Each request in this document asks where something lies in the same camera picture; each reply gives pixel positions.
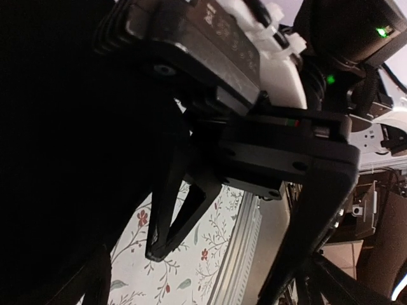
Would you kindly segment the black garment with logo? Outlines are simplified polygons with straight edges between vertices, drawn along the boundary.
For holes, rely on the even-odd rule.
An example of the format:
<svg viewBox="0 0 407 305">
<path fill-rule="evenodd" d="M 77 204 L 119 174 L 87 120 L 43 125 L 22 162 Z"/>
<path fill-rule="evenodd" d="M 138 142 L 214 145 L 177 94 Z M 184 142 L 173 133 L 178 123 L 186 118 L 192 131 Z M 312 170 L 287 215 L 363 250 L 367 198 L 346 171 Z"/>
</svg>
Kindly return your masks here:
<svg viewBox="0 0 407 305">
<path fill-rule="evenodd" d="M 1 2 L 1 303 L 61 297 L 108 253 L 181 130 L 159 88 L 92 50 L 113 1 Z"/>
</svg>

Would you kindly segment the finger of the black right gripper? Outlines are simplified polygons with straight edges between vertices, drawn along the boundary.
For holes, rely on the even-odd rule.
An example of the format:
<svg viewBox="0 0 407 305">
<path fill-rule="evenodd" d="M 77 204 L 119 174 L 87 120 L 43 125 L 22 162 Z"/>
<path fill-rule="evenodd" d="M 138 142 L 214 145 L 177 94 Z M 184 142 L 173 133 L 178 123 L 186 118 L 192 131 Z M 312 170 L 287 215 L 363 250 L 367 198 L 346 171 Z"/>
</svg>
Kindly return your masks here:
<svg viewBox="0 0 407 305">
<path fill-rule="evenodd" d="M 258 295 L 258 304 L 274 304 L 325 237 L 354 188 L 358 166 L 314 161 L 300 182 L 298 205 Z"/>
<path fill-rule="evenodd" d="M 209 209 L 222 183 L 188 136 L 161 135 L 155 144 L 153 165 L 145 256 L 163 261 Z"/>
</svg>

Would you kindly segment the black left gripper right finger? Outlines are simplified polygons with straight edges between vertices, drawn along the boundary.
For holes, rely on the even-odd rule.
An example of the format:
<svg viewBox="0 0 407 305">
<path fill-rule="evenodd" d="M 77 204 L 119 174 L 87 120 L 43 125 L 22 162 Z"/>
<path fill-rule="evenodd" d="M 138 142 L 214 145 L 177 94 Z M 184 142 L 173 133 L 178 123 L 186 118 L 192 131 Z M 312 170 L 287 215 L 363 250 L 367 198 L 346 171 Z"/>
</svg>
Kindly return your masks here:
<svg viewBox="0 0 407 305">
<path fill-rule="evenodd" d="M 298 272 L 298 303 L 394 304 L 364 286 L 321 254 L 314 254 Z"/>
</svg>

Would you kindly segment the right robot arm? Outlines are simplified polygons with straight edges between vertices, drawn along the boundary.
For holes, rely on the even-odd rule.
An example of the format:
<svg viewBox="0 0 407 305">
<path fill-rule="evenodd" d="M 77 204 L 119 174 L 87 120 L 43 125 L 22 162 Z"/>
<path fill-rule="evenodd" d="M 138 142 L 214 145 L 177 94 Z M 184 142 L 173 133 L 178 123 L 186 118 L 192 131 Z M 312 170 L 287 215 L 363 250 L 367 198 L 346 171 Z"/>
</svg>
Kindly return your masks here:
<svg viewBox="0 0 407 305">
<path fill-rule="evenodd" d="M 163 261 L 222 185 L 277 198 L 302 186 L 258 295 L 278 300 L 303 280 L 307 304 L 390 304 L 320 253 L 357 183 L 360 150 L 349 142 L 369 120 L 377 70 L 406 44 L 394 1 L 304 1 L 293 26 L 261 1 L 118 1 L 94 50 L 158 86 L 185 108 L 167 113 L 181 133 L 155 140 L 147 259 Z"/>
</svg>

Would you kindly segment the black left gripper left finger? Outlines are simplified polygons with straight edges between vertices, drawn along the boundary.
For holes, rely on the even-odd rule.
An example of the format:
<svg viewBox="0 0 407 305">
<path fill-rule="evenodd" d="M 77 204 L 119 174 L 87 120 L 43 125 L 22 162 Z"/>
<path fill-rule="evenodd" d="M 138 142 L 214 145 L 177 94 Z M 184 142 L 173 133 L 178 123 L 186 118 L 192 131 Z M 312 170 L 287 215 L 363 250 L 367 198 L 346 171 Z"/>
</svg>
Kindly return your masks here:
<svg viewBox="0 0 407 305">
<path fill-rule="evenodd" d="M 111 257 L 105 245 L 99 247 L 90 262 L 85 289 L 77 304 L 107 304 L 111 285 Z"/>
</svg>

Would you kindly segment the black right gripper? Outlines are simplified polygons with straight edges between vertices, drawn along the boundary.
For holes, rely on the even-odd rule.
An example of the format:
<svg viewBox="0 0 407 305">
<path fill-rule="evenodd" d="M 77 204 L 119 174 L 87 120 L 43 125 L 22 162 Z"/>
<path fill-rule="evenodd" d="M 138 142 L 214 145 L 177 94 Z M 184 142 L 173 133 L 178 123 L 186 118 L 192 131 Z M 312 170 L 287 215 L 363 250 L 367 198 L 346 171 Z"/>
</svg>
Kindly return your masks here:
<svg viewBox="0 0 407 305">
<path fill-rule="evenodd" d="M 192 138 L 185 174 L 274 197 L 281 182 L 302 200 L 344 200 L 357 181 L 351 121 L 321 111 L 325 84 L 306 70 L 307 43 L 260 1 L 118 1 L 93 48 L 181 102 Z"/>
</svg>

